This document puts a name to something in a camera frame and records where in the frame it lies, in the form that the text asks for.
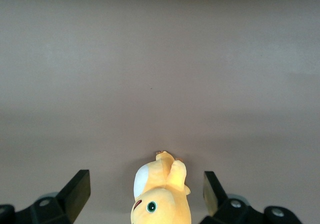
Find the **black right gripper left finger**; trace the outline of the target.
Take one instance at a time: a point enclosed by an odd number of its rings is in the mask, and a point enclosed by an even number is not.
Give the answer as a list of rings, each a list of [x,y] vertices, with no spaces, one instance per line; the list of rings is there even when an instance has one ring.
[[[2,224],[73,224],[91,195],[90,171],[79,170],[55,196],[44,196],[16,211],[11,204],[0,206]]]

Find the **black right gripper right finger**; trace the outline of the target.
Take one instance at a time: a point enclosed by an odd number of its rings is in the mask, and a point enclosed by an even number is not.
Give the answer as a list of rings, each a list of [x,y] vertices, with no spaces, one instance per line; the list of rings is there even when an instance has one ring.
[[[300,219],[282,206],[255,210],[239,195],[227,195],[213,171],[204,172],[203,198],[208,215],[202,224],[300,224]]]

